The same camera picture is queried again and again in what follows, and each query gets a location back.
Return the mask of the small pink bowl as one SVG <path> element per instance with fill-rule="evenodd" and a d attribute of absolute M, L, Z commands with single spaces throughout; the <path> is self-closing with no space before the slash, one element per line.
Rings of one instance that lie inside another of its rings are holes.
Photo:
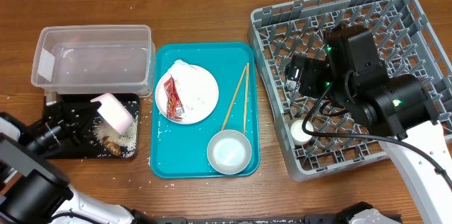
<path fill-rule="evenodd" d="M 100 103 L 97 112 L 119 134 L 125 134 L 133 124 L 129 111 L 111 93 L 105 93 L 90 100 Z"/>

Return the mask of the white paper cup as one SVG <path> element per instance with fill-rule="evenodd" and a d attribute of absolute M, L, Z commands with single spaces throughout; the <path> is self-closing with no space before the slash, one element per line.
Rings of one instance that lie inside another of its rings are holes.
<path fill-rule="evenodd" d="M 311 135 L 304 132 L 302 128 L 303 122 L 303 119 L 293 119 L 289 122 L 290 135 L 296 146 L 303 146 L 312 139 Z"/>

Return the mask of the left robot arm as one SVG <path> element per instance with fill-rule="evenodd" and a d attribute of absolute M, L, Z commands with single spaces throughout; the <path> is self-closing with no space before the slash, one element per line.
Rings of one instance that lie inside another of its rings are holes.
<path fill-rule="evenodd" d="M 136 209 L 106 204 L 80 193 L 66 174 L 43 157 L 59 144 L 80 144 L 101 107 L 98 101 L 56 101 L 46 105 L 42 118 L 29 126 L 1 113 L 1 186 L 15 172 L 21 175 L 1 195 L 3 222 L 156 223 Z"/>

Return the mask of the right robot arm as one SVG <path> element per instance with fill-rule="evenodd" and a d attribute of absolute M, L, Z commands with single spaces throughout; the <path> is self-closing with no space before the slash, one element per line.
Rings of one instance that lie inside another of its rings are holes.
<path fill-rule="evenodd" d="M 326 58 L 292 56 L 285 90 L 316 99 L 302 122 L 306 135 L 378 141 L 401 174 L 425 223 L 451 222 L 451 154 L 439 112 L 425 86 L 411 74 L 390 77 L 371 30 L 339 25 L 326 31 Z M 337 107 L 365 134 L 307 128 L 316 112 Z"/>

